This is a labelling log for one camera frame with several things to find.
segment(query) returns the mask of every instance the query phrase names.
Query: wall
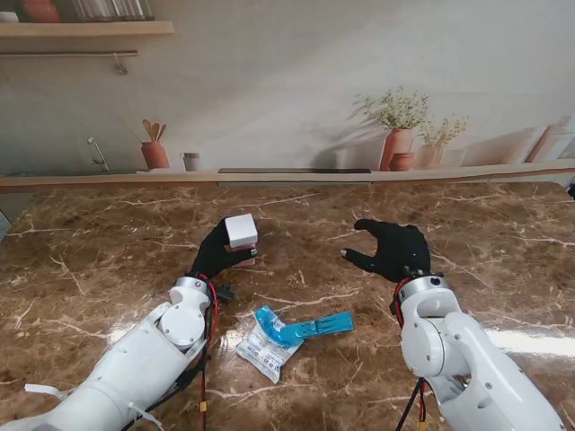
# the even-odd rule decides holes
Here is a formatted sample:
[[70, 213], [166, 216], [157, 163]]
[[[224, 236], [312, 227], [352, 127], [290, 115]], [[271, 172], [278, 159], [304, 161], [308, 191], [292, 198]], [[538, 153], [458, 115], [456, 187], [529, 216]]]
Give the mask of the wall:
[[368, 167], [381, 130], [354, 96], [402, 84], [434, 115], [470, 116], [453, 143], [489, 141], [575, 113], [571, 0], [172, 0], [176, 35], [2, 40], [0, 50], [137, 49], [109, 59], [0, 58], [0, 173], [82, 172], [94, 136], [113, 170], [145, 167], [133, 128], [216, 167]]

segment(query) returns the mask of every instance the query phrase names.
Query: faucet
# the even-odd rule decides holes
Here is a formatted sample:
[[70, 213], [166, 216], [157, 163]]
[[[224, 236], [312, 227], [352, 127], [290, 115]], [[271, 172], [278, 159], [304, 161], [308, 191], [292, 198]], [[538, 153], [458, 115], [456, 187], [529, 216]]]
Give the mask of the faucet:
[[108, 165], [108, 162], [106, 162], [106, 158], [104, 157], [104, 154], [102, 154], [102, 151], [100, 150], [100, 147], [98, 146], [98, 143], [96, 142], [96, 140], [93, 137], [89, 137], [88, 138], [88, 145], [93, 145], [96, 147], [96, 152], [98, 153], [98, 156], [100, 157], [100, 159], [92, 159], [92, 161], [95, 164], [99, 164], [100, 168], [102, 169], [103, 172], [109, 172], [110, 171], [110, 166]]

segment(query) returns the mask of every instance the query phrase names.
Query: shelf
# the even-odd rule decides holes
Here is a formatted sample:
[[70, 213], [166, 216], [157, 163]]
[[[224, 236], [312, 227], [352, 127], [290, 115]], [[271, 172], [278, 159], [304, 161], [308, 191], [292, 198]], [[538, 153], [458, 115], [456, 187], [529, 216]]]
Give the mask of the shelf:
[[82, 24], [0, 23], [0, 38], [101, 38], [174, 34], [169, 21], [89, 22]]
[[497, 164], [491, 166], [468, 166], [452, 169], [429, 169], [406, 172], [372, 173], [217, 173], [173, 172], [173, 173], [127, 173], [98, 174], [61, 177], [0, 177], [0, 191], [17, 192], [54, 187], [77, 186], [139, 186], [147, 185], [199, 185], [222, 182], [404, 182], [404, 181], [469, 181], [479, 179], [500, 179], [543, 174], [575, 172], [574, 159], [552, 162]]

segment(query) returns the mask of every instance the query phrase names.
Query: marble countertop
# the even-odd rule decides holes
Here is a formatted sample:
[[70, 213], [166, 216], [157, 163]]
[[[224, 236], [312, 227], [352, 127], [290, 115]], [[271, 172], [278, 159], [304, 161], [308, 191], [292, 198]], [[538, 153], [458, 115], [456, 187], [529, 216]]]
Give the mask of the marble countertop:
[[[223, 216], [251, 212], [256, 265], [227, 270], [208, 364], [208, 429], [392, 430], [414, 376], [388, 311], [394, 285], [343, 260], [376, 243], [373, 217], [416, 224], [461, 306], [575, 421], [575, 203], [547, 183], [69, 189], [37, 195], [0, 243], [0, 423], [57, 401], [25, 383], [76, 387], [106, 348], [158, 304]], [[310, 339], [279, 384], [234, 352], [267, 304], [284, 321], [350, 310], [352, 332]], [[447, 430], [427, 394], [429, 430]], [[414, 429], [415, 410], [405, 429]], [[199, 429], [199, 386], [154, 411]], [[138, 423], [134, 429], [154, 429]]]

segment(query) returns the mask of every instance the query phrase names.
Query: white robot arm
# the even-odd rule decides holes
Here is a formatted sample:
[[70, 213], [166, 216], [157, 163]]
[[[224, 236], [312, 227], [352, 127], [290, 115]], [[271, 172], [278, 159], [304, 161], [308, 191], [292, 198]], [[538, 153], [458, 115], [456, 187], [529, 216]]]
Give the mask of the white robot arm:
[[457, 431], [563, 431], [559, 416], [480, 324], [459, 308], [443, 277], [399, 290], [405, 363], [435, 393]]
[[88, 378], [53, 410], [0, 427], [7, 430], [121, 430], [173, 387], [206, 343], [204, 311], [208, 285], [181, 277], [170, 290], [171, 303], [150, 312], [98, 361]]

